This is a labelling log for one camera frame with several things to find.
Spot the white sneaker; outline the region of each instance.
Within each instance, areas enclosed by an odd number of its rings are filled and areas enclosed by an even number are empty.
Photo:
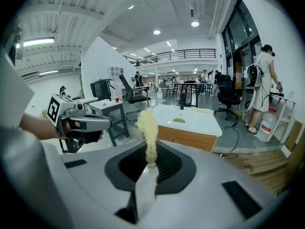
[[[254,134],[257,133],[257,129],[255,127],[253,127],[253,128],[249,127],[248,131],[251,133],[254,133]]]

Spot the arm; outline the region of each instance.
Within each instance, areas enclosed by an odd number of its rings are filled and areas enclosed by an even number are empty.
[[[24,114],[19,126],[22,130],[33,133],[39,140],[59,138],[56,133],[55,126],[53,126],[53,124],[47,119],[37,118],[29,114]],[[71,131],[71,128],[68,124],[66,124],[63,129],[66,133]]]
[[[272,60],[271,63],[270,63],[270,75],[271,75],[271,78],[274,80],[275,84],[277,85],[277,87],[281,88],[281,85],[277,80],[277,76],[276,76],[276,73],[275,73],[275,67],[274,66],[275,66],[275,64]]]

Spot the white bottle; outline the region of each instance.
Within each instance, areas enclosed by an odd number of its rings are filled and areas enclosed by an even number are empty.
[[[160,88],[157,91],[157,104],[163,104],[163,92]]]
[[[269,108],[268,112],[264,113],[263,120],[261,126],[255,135],[262,142],[267,142],[268,138],[275,127],[277,118],[275,116],[276,110]]]

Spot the railing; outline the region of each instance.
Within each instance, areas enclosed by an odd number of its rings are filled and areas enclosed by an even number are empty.
[[[176,59],[191,59],[191,58],[216,58],[216,49],[186,49],[174,52],[163,52],[156,55],[147,56],[138,59],[135,66],[141,66],[149,63],[156,63]]]

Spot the black office chair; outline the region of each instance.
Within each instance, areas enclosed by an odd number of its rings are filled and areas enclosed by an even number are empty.
[[[219,110],[214,111],[217,112],[226,112],[227,117],[225,120],[229,119],[229,114],[236,116],[238,119],[238,115],[232,111],[232,105],[240,104],[239,96],[234,93],[234,84],[229,75],[221,75],[217,80],[219,94],[218,100],[227,106],[227,108],[219,108]]]
[[[130,103],[130,104],[134,104],[137,102],[143,102],[143,101],[147,101],[147,107],[149,107],[149,102],[148,100],[150,100],[151,98],[148,97],[148,91],[147,89],[132,89],[129,84],[127,83],[125,77],[123,74],[120,74],[119,76],[120,80],[122,81],[123,85],[125,86],[126,89],[126,95],[125,95],[125,100]],[[135,96],[133,93],[134,92],[140,92],[140,91],[145,91],[146,92],[146,97],[145,96],[141,96],[141,95],[137,95]],[[130,111],[126,113],[126,117],[128,120],[135,120],[137,118],[133,118],[130,119],[128,114],[133,113],[133,112],[139,112],[140,110],[136,110],[136,111]]]

